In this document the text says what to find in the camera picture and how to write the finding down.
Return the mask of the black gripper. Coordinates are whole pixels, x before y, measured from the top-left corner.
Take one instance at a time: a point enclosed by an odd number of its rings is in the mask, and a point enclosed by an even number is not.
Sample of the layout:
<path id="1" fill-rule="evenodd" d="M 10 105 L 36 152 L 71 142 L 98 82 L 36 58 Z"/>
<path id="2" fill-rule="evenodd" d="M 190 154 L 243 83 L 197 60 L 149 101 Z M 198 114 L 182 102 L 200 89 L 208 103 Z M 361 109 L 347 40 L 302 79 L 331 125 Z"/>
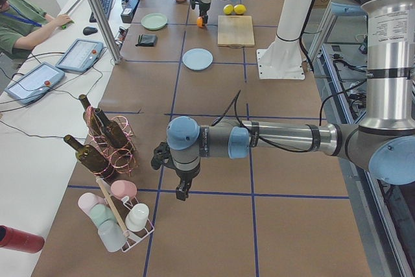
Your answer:
<path id="1" fill-rule="evenodd" d="M 208 11 L 210 9 L 211 3 L 199 3 L 199 13 L 202 14 L 202 25 L 206 25 L 208 22 Z"/>
<path id="2" fill-rule="evenodd" d="M 181 201 L 186 201 L 186 199 L 189 197 L 189 190 L 191 188 L 192 181 L 200 172 L 200 164 L 190 170 L 183 171 L 176 168 L 175 172 L 180 178 L 180 183 L 178 184 L 175 191 L 176 198 Z"/>

